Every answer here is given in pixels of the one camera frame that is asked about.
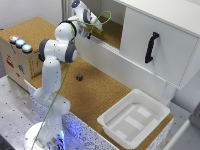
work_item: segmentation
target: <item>cabinet panel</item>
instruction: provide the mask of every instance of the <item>cabinet panel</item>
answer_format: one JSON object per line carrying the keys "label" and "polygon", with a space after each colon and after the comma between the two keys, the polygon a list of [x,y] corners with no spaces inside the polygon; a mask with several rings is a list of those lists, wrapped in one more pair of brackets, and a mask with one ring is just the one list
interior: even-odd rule
{"label": "cabinet panel", "polygon": [[[154,41],[153,60],[146,64],[145,56],[153,32],[159,37]],[[179,86],[197,40],[193,35],[126,8],[120,53]]]}

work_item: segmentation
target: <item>small dark object on table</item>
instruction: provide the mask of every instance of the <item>small dark object on table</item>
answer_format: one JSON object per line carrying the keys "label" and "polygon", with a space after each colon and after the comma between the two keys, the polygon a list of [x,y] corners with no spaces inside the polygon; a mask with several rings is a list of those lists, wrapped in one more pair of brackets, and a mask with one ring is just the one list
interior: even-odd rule
{"label": "small dark object on table", "polygon": [[82,80],[83,80],[83,76],[82,76],[81,74],[78,74],[78,75],[76,76],[76,80],[82,81]]}

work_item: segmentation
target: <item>white plastic bin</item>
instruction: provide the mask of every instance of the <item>white plastic bin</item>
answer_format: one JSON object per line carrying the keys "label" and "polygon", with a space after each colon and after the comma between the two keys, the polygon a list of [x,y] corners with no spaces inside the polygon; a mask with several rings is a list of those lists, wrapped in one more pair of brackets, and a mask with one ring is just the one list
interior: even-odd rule
{"label": "white plastic bin", "polygon": [[140,90],[133,90],[97,121],[126,149],[135,149],[170,113],[169,108]]}

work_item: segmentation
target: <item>empty white tray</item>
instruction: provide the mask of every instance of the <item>empty white tray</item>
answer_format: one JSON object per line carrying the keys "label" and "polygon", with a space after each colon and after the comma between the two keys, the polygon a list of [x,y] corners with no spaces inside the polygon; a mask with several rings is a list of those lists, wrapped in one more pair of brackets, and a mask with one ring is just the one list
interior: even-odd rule
{"label": "empty white tray", "polygon": [[169,108],[140,90],[133,90],[97,121],[126,149],[135,149],[170,113]]}

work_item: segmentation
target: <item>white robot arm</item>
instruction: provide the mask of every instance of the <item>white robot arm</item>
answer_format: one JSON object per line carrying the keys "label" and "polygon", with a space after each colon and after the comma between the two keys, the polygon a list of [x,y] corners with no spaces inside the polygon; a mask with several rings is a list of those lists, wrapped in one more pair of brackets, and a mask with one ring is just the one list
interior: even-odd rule
{"label": "white robot arm", "polygon": [[[77,50],[72,40],[87,26],[84,23],[98,24],[96,27],[102,30],[102,25],[99,25],[100,21],[82,1],[73,2],[72,8],[76,15],[61,22],[56,28],[54,33],[56,40],[44,39],[39,46],[39,57],[44,61],[42,87],[35,91],[33,98],[47,108],[53,102],[56,96],[55,92],[61,87],[60,62],[72,63],[77,57]],[[38,149],[65,150],[64,137],[61,136],[63,130],[62,115],[68,113],[69,109],[70,102],[58,95],[35,143],[40,147]],[[59,145],[59,142],[55,144],[56,141],[63,141],[63,144]]]}

